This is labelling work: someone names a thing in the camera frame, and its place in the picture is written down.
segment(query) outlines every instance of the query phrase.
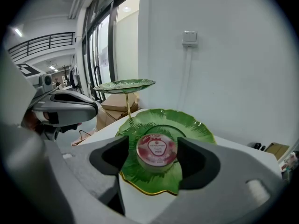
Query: gold rim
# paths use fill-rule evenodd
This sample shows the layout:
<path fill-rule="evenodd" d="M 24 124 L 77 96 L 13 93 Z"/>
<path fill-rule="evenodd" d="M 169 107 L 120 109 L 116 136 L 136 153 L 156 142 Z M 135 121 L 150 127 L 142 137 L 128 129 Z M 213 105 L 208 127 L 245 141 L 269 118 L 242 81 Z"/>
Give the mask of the gold rim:
<path fill-rule="evenodd" d="M 162 190 L 162 191 L 159 191 L 159 192 L 155 192 L 155 193 L 150 193 L 150 192 L 146 192 L 144 190 L 142 190 L 140 187 L 138 187 L 136 184 L 130 182 L 129 180 L 127 180 L 125 178 L 125 175 L 123 174 L 122 171 L 119 172 L 120 176 L 122 177 L 123 181 L 127 182 L 128 184 L 131 184 L 134 188 L 138 189 L 140 192 L 142 192 L 143 194 L 145 195 L 149 195 L 149 196 L 155 196 L 155 195 L 158 195 L 160 193 L 163 193 L 163 192 L 168 192 L 169 194 L 172 194 L 174 196 L 177 196 L 177 194 L 173 193 L 173 192 L 170 192 L 168 190 Z"/>

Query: balcony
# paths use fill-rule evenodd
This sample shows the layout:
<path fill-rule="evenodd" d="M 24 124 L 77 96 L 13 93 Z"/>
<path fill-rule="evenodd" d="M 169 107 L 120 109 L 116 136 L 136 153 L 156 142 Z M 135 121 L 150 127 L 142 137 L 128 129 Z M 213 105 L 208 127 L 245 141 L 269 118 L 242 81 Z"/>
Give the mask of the balcony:
<path fill-rule="evenodd" d="M 37 53 L 44 54 L 42 51 L 72 46 L 74 44 L 74 35 L 75 32 L 63 32 L 63 33 L 55 33 L 45 36 L 40 36 L 26 42 L 22 42 L 8 50 L 13 62 L 17 62 L 19 60 L 24 60 L 24 58 L 28 56 L 32 56 L 33 54 L 38 55 Z"/>

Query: cardboard box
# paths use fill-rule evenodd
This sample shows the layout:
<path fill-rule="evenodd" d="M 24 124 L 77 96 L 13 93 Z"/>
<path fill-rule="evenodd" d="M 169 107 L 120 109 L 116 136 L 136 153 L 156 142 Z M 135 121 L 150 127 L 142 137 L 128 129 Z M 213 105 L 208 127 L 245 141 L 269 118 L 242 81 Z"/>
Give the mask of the cardboard box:
<path fill-rule="evenodd" d="M 132 107 L 136 102 L 136 95 L 133 93 L 128 94 L 129 106 Z M 126 95 L 110 95 L 102 104 L 105 110 L 115 110 L 115 111 L 127 111 L 127 101 Z"/>
<path fill-rule="evenodd" d="M 276 159 L 279 160 L 285 154 L 288 148 L 289 146 L 287 145 L 271 143 L 265 151 L 267 153 L 274 154 Z"/>
<path fill-rule="evenodd" d="M 97 115 L 97 130 L 101 130 L 102 128 L 105 128 L 106 126 L 112 124 L 115 122 L 113 118 L 108 116 L 103 108 L 101 108 Z"/>
<path fill-rule="evenodd" d="M 138 103 L 134 103 L 131 107 L 131 113 L 138 110 Z M 112 124 L 113 122 L 125 117 L 128 115 L 128 111 L 115 111 L 115 110 L 105 110 L 100 108 L 97 115 L 97 129 L 101 130 L 102 128 Z"/>

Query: small green leaf tray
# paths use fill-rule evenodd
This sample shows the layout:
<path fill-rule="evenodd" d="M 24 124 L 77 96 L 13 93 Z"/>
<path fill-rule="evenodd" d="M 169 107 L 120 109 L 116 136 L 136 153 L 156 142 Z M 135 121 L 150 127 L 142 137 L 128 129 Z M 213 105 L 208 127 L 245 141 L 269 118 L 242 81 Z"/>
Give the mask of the small green leaf tray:
<path fill-rule="evenodd" d="M 194 117 L 175 110 L 146 110 L 128 119 L 119 128 L 116 136 L 129 136 L 129 154 L 120 172 L 123 180 L 147 195 L 157 195 L 162 192 L 177 195 L 178 185 L 182 180 L 182 169 L 177 160 L 164 173 L 151 173 L 137 160 L 137 142 L 149 133 L 164 134 L 176 145 L 178 145 L 178 137 L 216 144 L 214 136 Z"/>
<path fill-rule="evenodd" d="M 155 83 L 155 81 L 147 79 L 119 80 L 101 84 L 95 87 L 94 90 L 108 94 L 128 94 L 141 91 Z"/>

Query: white wall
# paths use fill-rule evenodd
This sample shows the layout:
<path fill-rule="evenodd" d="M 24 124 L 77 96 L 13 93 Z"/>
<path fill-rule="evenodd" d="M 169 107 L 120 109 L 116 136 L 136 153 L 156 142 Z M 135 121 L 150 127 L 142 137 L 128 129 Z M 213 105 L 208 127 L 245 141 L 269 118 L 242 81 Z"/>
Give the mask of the white wall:
<path fill-rule="evenodd" d="M 299 134 L 299 63 L 293 33 L 271 0 L 140 0 L 139 78 L 147 108 L 176 109 L 181 34 L 195 30 L 183 108 L 217 136 L 293 145 Z"/>
<path fill-rule="evenodd" d="M 14 18 L 12 25 L 41 18 L 67 16 L 73 0 L 27 0 Z"/>
<path fill-rule="evenodd" d="M 24 38 L 29 40 L 43 35 L 61 32 L 75 32 L 77 21 L 66 17 L 53 17 L 25 23 Z"/>

